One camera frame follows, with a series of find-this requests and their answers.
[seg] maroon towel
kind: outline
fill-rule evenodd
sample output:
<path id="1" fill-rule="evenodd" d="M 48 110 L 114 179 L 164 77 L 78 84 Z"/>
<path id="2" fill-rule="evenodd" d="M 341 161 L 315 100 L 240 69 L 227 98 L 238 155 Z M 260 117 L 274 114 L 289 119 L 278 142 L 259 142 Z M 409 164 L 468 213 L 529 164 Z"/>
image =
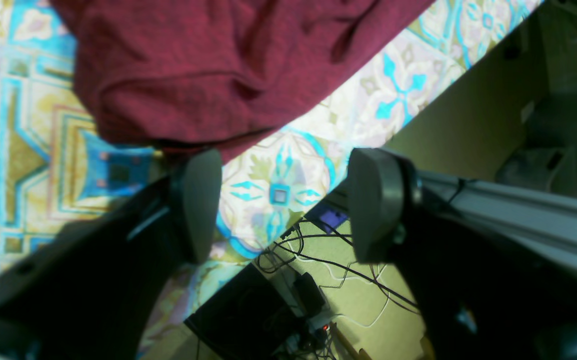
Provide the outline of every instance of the maroon towel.
<path id="1" fill-rule="evenodd" d="M 101 137 L 226 163 L 311 110 L 432 0 L 52 0 Z"/>

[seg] red cloth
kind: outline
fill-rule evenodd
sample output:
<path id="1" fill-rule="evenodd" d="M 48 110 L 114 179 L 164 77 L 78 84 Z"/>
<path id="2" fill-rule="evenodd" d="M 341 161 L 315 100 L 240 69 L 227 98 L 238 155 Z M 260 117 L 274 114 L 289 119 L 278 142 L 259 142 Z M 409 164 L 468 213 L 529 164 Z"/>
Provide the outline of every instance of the red cloth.
<path id="1" fill-rule="evenodd" d="M 51 0 L 103 139 L 226 163 L 305 114 L 432 0 Z"/>

